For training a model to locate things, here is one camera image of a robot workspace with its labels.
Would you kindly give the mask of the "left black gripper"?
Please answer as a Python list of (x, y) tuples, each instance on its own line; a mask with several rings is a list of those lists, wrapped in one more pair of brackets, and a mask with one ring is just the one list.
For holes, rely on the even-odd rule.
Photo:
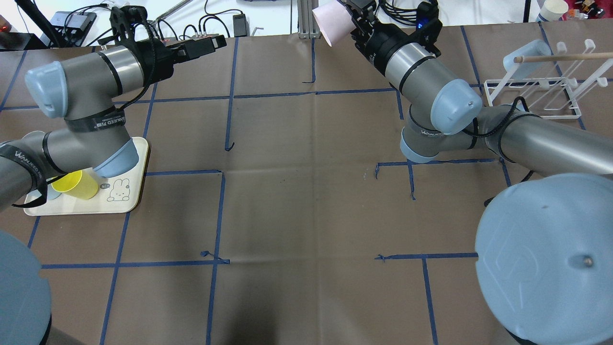
[[(143, 72), (143, 84), (166, 80), (174, 73), (173, 65), (204, 56), (227, 46), (226, 37), (220, 34), (191, 38), (165, 45), (159, 40), (147, 21), (147, 10), (142, 6), (113, 6), (110, 10), (112, 37), (116, 46), (124, 46)], [(149, 38), (136, 41), (136, 26), (143, 26)]]

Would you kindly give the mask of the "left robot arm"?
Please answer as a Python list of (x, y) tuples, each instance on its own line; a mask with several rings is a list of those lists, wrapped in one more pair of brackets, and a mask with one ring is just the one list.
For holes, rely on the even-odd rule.
[[(221, 35), (206, 35), (164, 45), (153, 35), (142, 6), (112, 7), (112, 39), (107, 50), (55, 61), (26, 72), (29, 94), (49, 118), (66, 127), (35, 131), (1, 144), (1, 209), (42, 206), (48, 183), (92, 168), (103, 178), (131, 170), (139, 157), (125, 129), (128, 101), (113, 98), (170, 78), (174, 65), (226, 46)], [(1, 232), (1, 343), (43, 345), (52, 328), (52, 294), (32, 251)]]

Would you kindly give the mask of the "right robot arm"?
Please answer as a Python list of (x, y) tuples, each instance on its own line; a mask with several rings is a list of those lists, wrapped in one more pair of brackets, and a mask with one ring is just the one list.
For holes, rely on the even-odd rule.
[(484, 106), (443, 65), (442, 23), (418, 8), (413, 33), (339, 0), (355, 47), (411, 103), (400, 150), (412, 163), (484, 147), (527, 175), (484, 203), (475, 253), (482, 296), (510, 344), (612, 340), (612, 140), (512, 103)]

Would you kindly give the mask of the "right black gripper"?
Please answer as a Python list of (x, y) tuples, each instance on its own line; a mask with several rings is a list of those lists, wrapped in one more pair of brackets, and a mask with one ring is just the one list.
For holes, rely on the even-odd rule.
[(423, 0), (416, 8), (397, 7), (392, 0), (346, 0), (355, 47), (371, 63), (387, 63), (405, 45), (416, 43), (439, 57), (435, 46), (442, 30), (436, 0)]

